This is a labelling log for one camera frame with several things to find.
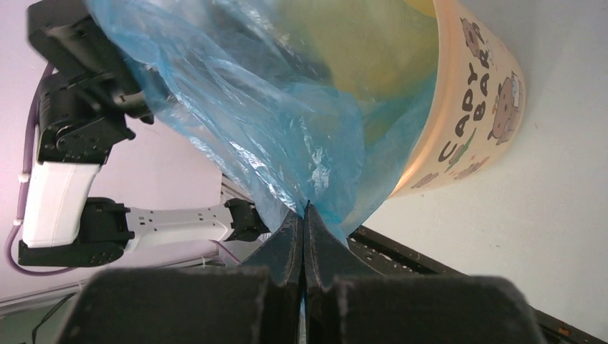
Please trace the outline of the blue plastic trash bag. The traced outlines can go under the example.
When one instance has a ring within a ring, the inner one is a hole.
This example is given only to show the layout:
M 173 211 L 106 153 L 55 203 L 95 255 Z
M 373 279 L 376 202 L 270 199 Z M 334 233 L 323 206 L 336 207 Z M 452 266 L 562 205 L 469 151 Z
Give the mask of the blue plastic trash bag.
M 276 230 L 317 207 L 340 239 L 389 197 L 427 122 L 431 1 L 87 1 L 150 109 Z

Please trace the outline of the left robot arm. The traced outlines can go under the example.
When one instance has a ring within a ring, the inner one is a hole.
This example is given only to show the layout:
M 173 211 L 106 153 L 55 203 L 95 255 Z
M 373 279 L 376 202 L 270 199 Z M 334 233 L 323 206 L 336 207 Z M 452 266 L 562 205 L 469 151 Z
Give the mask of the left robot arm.
M 193 241 L 254 242 L 268 232 L 233 189 L 202 209 L 154 211 L 90 196 L 114 145 L 132 140 L 127 118 L 153 124 L 143 91 L 83 1 L 27 9 L 30 44 L 48 61 L 32 102 L 16 223 L 15 267 L 53 274 L 110 264 L 125 253 Z

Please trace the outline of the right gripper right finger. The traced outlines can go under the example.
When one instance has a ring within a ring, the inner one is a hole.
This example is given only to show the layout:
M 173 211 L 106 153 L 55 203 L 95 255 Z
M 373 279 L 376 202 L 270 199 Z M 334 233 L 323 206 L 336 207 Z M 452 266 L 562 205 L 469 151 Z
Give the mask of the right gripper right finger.
M 381 274 L 303 216 L 309 343 L 543 343 L 524 296 L 501 277 Z

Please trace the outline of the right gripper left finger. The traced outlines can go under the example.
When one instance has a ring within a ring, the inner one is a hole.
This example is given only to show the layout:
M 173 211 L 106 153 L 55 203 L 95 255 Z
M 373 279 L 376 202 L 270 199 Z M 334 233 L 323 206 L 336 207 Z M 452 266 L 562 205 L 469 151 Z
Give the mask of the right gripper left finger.
M 78 297 L 58 343 L 297 343 L 303 219 L 236 267 L 112 269 Z

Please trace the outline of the beige plastic trash bin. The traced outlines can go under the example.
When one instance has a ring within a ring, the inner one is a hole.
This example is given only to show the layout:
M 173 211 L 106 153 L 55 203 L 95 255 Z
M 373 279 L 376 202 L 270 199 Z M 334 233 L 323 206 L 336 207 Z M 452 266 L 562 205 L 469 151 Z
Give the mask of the beige plastic trash bin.
M 437 81 L 424 130 L 392 196 L 437 188 L 488 167 L 509 148 L 526 107 L 517 59 L 461 1 L 434 1 Z

